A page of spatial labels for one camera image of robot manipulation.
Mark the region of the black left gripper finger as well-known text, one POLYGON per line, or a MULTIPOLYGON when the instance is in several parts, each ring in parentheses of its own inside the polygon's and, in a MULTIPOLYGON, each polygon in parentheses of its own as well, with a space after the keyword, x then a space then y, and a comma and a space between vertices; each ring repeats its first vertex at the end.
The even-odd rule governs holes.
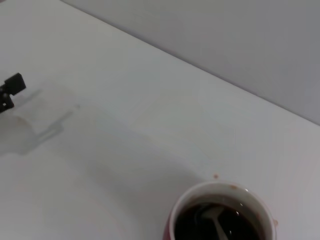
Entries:
POLYGON ((11 96, 15 96, 24 89, 26 89, 26 84, 20 73, 16 73, 6 79, 4 84, 0 86, 0 112, 3 113, 12 109, 15 104, 13 103, 11 96))

